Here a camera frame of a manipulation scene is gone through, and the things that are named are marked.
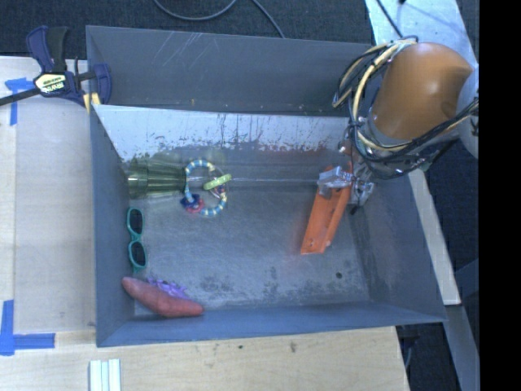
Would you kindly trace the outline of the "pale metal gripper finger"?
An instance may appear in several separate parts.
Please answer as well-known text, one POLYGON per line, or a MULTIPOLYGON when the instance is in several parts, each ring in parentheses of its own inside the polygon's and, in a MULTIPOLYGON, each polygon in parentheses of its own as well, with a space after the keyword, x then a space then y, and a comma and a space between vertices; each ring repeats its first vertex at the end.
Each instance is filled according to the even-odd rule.
POLYGON ((318 194, 323 197, 330 197, 333 190, 342 190, 344 188, 350 187, 351 182, 348 180, 330 180, 330 181, 322 181, 319 180, 317 182, 318 186, 318 194))
POLYGON ((341 166, 328 169, 322 173, 322 179, 325 181, 351 181, 352 175, 342 169, 341 166))

